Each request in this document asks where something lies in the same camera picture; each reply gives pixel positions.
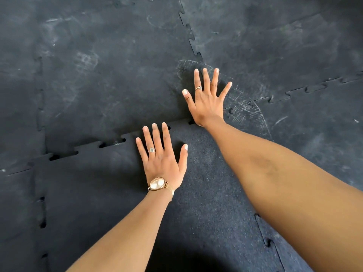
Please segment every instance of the finger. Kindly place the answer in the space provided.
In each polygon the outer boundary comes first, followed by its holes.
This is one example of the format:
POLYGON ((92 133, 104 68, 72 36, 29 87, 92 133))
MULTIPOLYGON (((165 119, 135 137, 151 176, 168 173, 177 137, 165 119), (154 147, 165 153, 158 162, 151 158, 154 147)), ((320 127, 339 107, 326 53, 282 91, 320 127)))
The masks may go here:
POLYGON ((156 155, 161 155, 164 149, 161 144, 159 128, 155 123, 152 124, 152 139, 154 140, 156 155))
MULTIPOLYGON (((194 88, 196 89, 198 87, 202 87, 202 83, 200 82, 199 71, 196 68, 194 70, 194 88)), ((202 90, 200 90, 200 89, 195 90, 195 100, 199 99, 201 93, 202 93, 202 90)))
POLYGON ((212 83, 211 83, 211 94, 213 96, 217 95, 217 86, 218 86, 218 76, 219 76, 219 68, 216 68, 214 70, 212 83))
POLYGON ((170 139, 170 133, 169 133, 168 125, 166 125, 166 123, 163 122, 161 127, 163 129, 163 140, 164 140, 165 152, 168 153, 168 154, 174 154, 173 146, 171 145, 171 139, 170 139))
POLYGON ((209 79, 208 70, 203 69, 203 80, 204 80, 204 92, 211 93, 211 80, 209 79))
POLYGON ((186 102, 188 104, 189 111, 192 113, 192 111, 195 110, 195 103, 193 101, 193 97, 189 93, 189 91, 187 91, 187 90, 183 90, 182 93, 183 93, 183 96, 184 96, 184 98, 185 98, 185 100, 186 100, 186 102))
POLYGON ((136 138, 136 145, 137 145, 137 148, 138 148, 139 153, 141 155, 142 163, 143 163, 143 165, 145 167, 148 160, 149 160, 149 157, 147 156, 144 145, 142 144, 142 141, 141 141, 141 139, 139 137, 136 138))
POLYGON ((143 132, 144 132, 144 136, 145 136, 145 142, 146 142, 146 148, 148 150, 149 153, 149 159, 155 157, 155 148, 154 148, 154 143, 152 141, 151 135, 150 135, 150 131, 149 128, 147 126, 144 126, 142 128, 143 132))
POLYGON ((180 151, 179 172, 185 174, 187 171, 188 144, 184 144, 180 151))
POLYGON ((220 99, 224 101, 229 89, 232 87, 232 82, 228 82, 227 86, 223 89, 223 91, 220 94, 220 99))

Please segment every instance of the hand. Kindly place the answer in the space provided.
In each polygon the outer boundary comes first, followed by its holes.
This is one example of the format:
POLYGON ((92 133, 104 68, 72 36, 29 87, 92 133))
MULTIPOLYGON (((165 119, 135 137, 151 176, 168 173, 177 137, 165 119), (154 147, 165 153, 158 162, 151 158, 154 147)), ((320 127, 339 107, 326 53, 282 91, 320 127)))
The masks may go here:
POLYGON ((149 128, 146 126, 142 128, 148 151, 150 148, 154 148, 155 151, 149 152, 148 155, 139 137, 136 138, 136 144, 144 165, 148 185, 150 185, 153 179, 162 177, 175 190, 182 184, 184 174, 187 170, 188 145, 184 144, 182 146, 179 163, 176 163, 169 129, 165 122, 162 124, 162 129, 164 148, 161 144, 159 129, 155 123, 152 124, 152 137, 154 142, 152 141, 149 128))
MULTIPOLYGON (((214 70, 212 83, 209 79, 208 71, 203 69, 204 91, 196 89, 195 103, 192 96, 187 90, 183 90, 183 95, 188 103, 188 108, 193 116, 195 123, 203 127, 206 119, 214 116, 219 116, 223 119, 223 101, 229 89, 232 87, 232 82, 229 82, 220 96, 217 97, 219 69, 214 70)), ((199 78, 199 71, 194 71, 194 86, 195 88, 201 87, 202 84, 199 78)))

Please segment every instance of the forearm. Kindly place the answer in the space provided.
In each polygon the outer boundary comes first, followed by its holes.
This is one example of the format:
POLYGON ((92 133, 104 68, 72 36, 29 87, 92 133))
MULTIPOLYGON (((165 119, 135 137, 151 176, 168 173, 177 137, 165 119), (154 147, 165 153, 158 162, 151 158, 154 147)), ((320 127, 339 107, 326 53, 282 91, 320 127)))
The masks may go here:
POLYGON ((123 220, 78 259, 68 272, 143 272, 171 199, 167 189, 149 192, 123 220))
POLYGON ((363 239, 351 233, 363 229, 363 219, 356 216, 363 211, 362 192, 287 148, 241 132, 221 118, 210 118, 204 126, 255 209, 313 269, 361 268, 363 239))

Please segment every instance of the watch face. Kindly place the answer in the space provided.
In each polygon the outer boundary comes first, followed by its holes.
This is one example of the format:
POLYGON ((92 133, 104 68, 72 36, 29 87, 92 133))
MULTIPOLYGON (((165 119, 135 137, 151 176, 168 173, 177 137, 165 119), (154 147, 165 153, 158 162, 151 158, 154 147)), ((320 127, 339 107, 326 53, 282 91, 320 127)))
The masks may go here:
POLYGON ((150 183, 150 189, 151 190, 159 190, 161 187, 163 187, 165 184, 165 180, 162 178, 159 179, 154 179, 151 183, 150 183))

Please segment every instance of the watch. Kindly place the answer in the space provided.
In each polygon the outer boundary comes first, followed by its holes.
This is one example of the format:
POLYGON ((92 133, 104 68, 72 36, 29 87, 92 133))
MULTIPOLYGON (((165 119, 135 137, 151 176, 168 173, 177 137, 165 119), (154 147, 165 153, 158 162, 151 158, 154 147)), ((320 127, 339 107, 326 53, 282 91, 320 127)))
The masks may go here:
POLYGON ((168 189, 170 192, 171 192, 171 198, 173 198, 174 196, 174 191, 170 186, 169 184, 165 181, 164 178, 162 177, 157 177, 157 178, 154 178, 151 182, 150 182, 150 185, 148 187, 148 190, 149 191, 158 191, 158 190, 161 190, 161 189, 168 189))

